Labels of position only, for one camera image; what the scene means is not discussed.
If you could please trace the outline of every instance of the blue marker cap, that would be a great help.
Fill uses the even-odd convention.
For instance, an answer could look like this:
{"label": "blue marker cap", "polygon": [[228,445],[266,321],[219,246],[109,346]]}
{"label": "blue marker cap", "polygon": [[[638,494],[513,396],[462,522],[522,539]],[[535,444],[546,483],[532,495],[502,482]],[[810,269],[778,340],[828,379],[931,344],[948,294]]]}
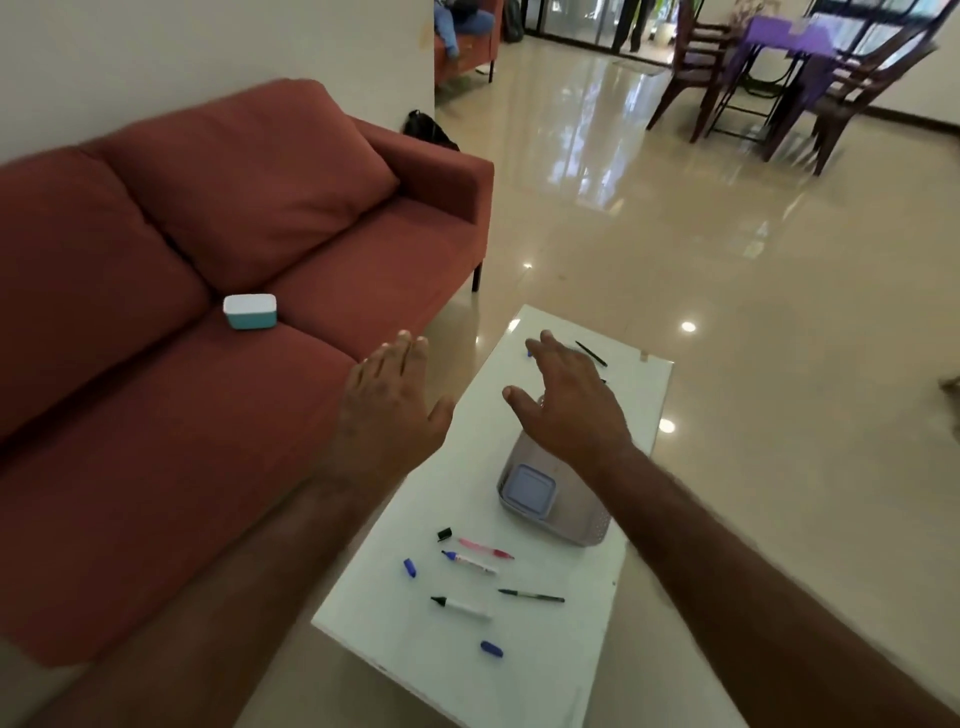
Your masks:
{"label": "blue marker cap", "polygon": [[487,642],[486,640],[480,643],[480,649],[482,649],[484,652],[490,652],[493,657],[503,657],[503,650],[497,647],[495,644]]}

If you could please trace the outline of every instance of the coffee table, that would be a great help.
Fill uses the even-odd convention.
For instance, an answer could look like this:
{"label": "coffee table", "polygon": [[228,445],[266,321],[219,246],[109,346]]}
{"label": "coffee table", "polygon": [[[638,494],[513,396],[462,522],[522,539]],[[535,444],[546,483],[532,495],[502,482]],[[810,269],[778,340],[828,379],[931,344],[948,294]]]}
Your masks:
{"label": "coffee table", "polygon": [[[583,342],[609,364],[601,376],[634,442],[650,452],[673,364],[523,306],[461,397],[444,446],[396,491],[312,620],[468,728],[582,725],[626,551],[616,523],[599,546],[582,548],[521,521],[498,500],[496,482],[520,432],[500,392],[515,384],[534,398],[542,394],[524,341],[545,328],[568,344]],[[454,539],[438,544],[446,527]],[[516,559],[467,551],[456,543],[461,536]],[[441,548],[463,551],[499,575],[451,564]],[[407,558],[416,578],[403,567]],[[564,596],[566,604],[506,596],[500,588]],[[433,595],[482,607],[493,619],[441,608]],[[501,647],[504,657],[482,651],[481,641]]]}

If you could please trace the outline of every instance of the glossy beige floor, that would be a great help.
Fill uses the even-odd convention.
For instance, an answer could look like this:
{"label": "glossy beige floor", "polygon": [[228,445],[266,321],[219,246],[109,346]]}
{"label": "glossy beige floor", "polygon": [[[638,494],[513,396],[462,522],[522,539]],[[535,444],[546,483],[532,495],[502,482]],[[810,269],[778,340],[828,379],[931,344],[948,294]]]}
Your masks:
{"label": "glossy beige floor", "polygon": [[[433,393],[462,392],[524,303],[673,359],[656,459],[960,695],[960,444],[935,385],[960,373],[960,145],[856,122],[813,180],[798,155],[687,144],[696,92],[645,133],[666,76],[642,68],[527,39],[492,85],[442,95],[444,128],[497,172],[481,292],[427,331]],[[448,726],[310,627],[334,579],[239,725]],[[742,725],[664,603],[628,554],[588,725]]]}

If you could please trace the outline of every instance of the black pants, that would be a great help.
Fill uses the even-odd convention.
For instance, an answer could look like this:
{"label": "black pants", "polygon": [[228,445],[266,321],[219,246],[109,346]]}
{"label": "black pants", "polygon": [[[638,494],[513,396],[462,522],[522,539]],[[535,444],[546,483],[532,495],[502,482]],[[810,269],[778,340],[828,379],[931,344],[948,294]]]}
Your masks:
{"label": "black pants", "polygon": [[[640,5],[640,13],[636,17],[634,32],[630,33],[630,24],[634,22],[634,13],[636,5]],[[636,51],[640,47],[640,41],[643,39],[643,29],[647,27],[647,20],[650,18],[650,12],[653,10],[655,0],[624,0],[623,9],[620,11],[620,19],[616,23],[616,33],[613,34],[613,50],[619,52],[620,47],[630,37],[630,50]]]}

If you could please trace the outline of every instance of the person's left arm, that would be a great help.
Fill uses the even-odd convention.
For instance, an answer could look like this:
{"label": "person's left arm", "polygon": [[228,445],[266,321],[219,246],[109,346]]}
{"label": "person's left arm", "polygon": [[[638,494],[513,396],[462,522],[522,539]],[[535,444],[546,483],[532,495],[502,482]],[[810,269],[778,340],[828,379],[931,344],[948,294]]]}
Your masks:
{"label": "person's left arm", "polygon": [[28,726],[230,726],[311,589],[377,504],[444,442],[427,343],[402,332],[350,373],[317,474]]}

